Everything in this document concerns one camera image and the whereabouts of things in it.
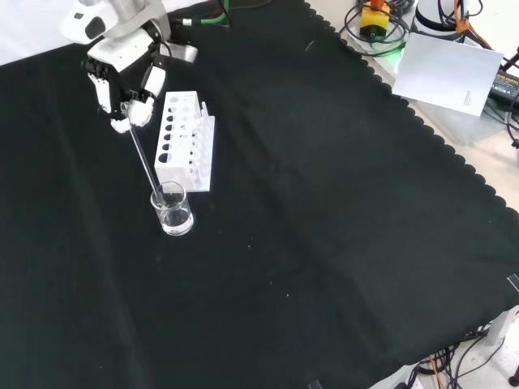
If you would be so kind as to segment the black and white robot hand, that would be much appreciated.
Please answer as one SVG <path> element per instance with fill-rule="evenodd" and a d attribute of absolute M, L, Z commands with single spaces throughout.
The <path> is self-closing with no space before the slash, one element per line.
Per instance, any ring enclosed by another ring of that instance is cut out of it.
<path fill-rule="evenodd" d="M 170 38 L 161 1 L 76 1 L 60 25 L 68 40 L 91 45 L 83 68 L 96 89 L 99 110 L 118 133 L 145 127 L 165 83 L 161 46 Z M 122 72 L 151 62 L 140 89 L 125 89 Z"/>

